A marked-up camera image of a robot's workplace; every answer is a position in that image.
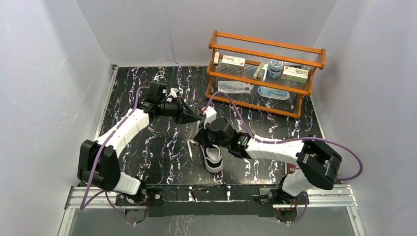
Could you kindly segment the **white shoelace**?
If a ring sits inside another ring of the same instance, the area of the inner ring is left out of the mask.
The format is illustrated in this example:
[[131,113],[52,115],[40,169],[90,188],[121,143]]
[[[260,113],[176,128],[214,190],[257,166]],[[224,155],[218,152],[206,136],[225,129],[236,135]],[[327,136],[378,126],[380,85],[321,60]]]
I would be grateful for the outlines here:
[[[196,142],[193,139],[188,139],[187,147],[191,161],[193,161],[194,157],[197,157],[198,155],[204,156],[204,148],[199,142]],[[194,153],[194,148],[198,149],[198,154]]]

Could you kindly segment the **black and white sneaker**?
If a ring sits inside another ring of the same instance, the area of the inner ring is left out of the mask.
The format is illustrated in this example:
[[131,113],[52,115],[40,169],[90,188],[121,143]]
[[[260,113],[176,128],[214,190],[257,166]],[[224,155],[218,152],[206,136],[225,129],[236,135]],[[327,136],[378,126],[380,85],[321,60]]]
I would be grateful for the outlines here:
[[198,146],[202,151],[207,171],[210,173],[220,172],[223,169],[221,150],[218,145],[213,144],[209,140],[207,130],[200,129],[194,137],[194,140],[198,143]]

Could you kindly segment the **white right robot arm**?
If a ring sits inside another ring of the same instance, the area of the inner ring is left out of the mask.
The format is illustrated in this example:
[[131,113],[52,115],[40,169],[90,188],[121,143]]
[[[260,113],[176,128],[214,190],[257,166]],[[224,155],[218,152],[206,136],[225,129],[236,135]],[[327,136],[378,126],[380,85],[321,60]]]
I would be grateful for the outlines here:
[[221,148],[244,159],[269,159],[298,166],[292,174],[280,180],[278,187],[258,197],[263,204],[288,204],[301,192],[311,188],[332,190],[342,158],[328,144],[315,137],[304,140],[266,139],[253,134],[237,132],[223,118],[199,125],[194,140],[208,158],[208,169],[221,168]]

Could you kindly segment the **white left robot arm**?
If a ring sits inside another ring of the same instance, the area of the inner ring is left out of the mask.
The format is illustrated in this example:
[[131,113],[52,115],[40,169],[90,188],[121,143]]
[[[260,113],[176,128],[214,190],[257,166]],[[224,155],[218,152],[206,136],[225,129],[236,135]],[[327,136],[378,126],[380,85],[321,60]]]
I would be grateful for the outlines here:
[[172,117],[177,124],[202,119],[179,97],[178,89],[162,82],[140,87],[133,108],[116,125],[94,141],[81,144],[78,180],[105,191],[127,194],[136,205],[144,203],[147,192],[141,188],[141,181],[123,173],[118,158],[132,139],[160,116]]

